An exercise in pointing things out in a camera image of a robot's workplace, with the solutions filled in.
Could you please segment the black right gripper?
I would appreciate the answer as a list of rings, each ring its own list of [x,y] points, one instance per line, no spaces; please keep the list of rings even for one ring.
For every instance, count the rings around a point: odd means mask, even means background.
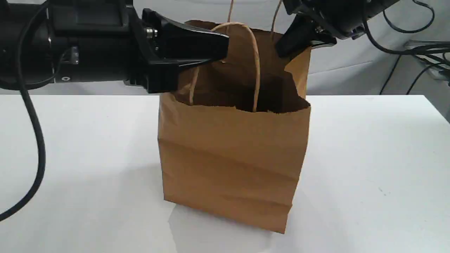
[[[280,58],[295,58],[308,48],[332,47],[336,38],[356,39],[365,32],[360,0],[284,0],[292,24],[276,42]]]

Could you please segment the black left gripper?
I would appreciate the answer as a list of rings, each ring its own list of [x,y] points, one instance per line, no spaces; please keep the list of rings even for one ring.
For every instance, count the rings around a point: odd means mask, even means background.
[[[229,36],[182,24],[151,9],[144,9],[141,19],[132,0],[123,1],[123,30],[130,42],[124,84],[147,93],[177,91],[181,72],[222,60],[228,53]]]

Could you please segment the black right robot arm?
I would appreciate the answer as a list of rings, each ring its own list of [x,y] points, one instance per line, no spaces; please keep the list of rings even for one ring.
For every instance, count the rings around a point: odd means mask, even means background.
[[[286,12],[295,18],[277,40],[280,57],[294,58],[307,48],[332,47],[338,40],[357,39],[363,21],[386,10],[395,0],[284,0]]]

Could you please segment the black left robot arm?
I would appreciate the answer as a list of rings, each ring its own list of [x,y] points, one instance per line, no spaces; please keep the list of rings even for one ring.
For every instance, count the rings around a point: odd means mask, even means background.
[[[26,28],[26,35],[21,32]],[[1,88],[122,81],[147,93],[178,89],[179,74],[225,59],[229,37],[182,24],[132,0],[1,1]]]

